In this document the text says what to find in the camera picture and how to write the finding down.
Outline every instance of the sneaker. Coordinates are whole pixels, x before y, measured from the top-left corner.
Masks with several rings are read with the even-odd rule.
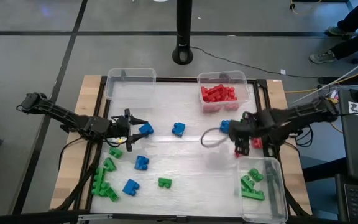
[[[344,36],[344,35],[353,36],[356,34],[355,32],[345,32],[341,30],[339,27],[328,27],[327,33],[336,36]]]
[[[325,53],[322,54],[313,54],[309,56],[309,59],[314,63],[331,63],[336,61],[336,57],[334,53],[330,50],[328,50]]]

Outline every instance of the green bricks in bin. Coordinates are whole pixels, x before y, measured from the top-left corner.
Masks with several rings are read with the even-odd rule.
[[[243,197],[252,198],[255,200],[265,200],[264,192],[261,190],[254,190],[255,182],[263,180],[263,175],[259,174],[259,171],[255,168],[248,171],[249,175],[241,177],[241,195]]]

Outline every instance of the person's leg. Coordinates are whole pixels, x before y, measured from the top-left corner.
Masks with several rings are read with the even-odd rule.
[[[350,40],[337,44],[330,49],[336,59],[347,57],[358,51],[358,36]]]
[[[338,22],[338,28],[344,32],[355,32],[358,29],[358,6],[344,20]]]
[[[304,168],[302,171],[305,182],[334,177],[335,174],[347,174],[346,158]]]
[[[344,20],[338,22],[337,27],[328,27],[331,35],[354,35],[358,29],[358,6],[354,8]]]

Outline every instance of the table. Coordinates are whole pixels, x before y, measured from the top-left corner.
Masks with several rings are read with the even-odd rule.
[[[100,91],[101,83],[103,82],[102,76],[85,75],[81,86],[80,94],[75,108],[75,113],[85,114],[92,116],[96,106],[98,95],[102,93],[101,104],[99,109],[99,116],[103,115],[106,107],[106,99],[103,96],[103,90]],[[264,99],[270,99],[270,105],[273,108],[286,108],[287,101],[285,99],[283,85],[281,80],[266,80],[268,89],[268,96],[264,95],[262,88],[259,88],[259,95],[261,100],[261,107],[265,108]],[[78,138],[77,133],[70,133],[67,142]],[[295,144],[292,139],[287,140],[289,143]],[[53,193],[50,208],[56,208],[64,199],[70,194],[72,189],[78,183],[81,174],[81,168],[85,158],[86,142],[78,141],[66,148],[62,158],[62,164],[58,173],[55,190]],[[280,157],[282,160],[282,168],[285,178],[285,183],[288,190],[294,196],[295,200],[302,206],[302,208],[311,213],[310,202],[306,191],[305,181],[303,180],[303,173],[298,157],[298,153],[289,146],[283,145],[280,150]],[[81,200],[79,201],[78,208],[86,208],[86,199],[88,197],[89,181],[85,185]]]

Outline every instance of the clear plastic container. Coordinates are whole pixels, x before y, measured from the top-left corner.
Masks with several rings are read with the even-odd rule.
[[[241,71],[201,73],[197,77],[197,82],[203,113],[218,112],[222,108],[225,110],[237,110],[241,104],[250,100],[247,79]],[[203,99],[202,87],[210,89],[220,84],[225,88],[233,87],[237,100],[207,102]]]
[[[151,107],[156,76],[152,68],[113,68],[107,77],[106,98],[121,108]]]
[[[264,200],[242,197],[242,218],[247,222],[256,223],[285,223],[288,219],[288,208],[285,201],[285,190],[281,165],[271,157],[239,157],[239,194],[241,197],[241,177],[256,168],[264,176],[260,182],[255,182],[254,190],[261,190]]]

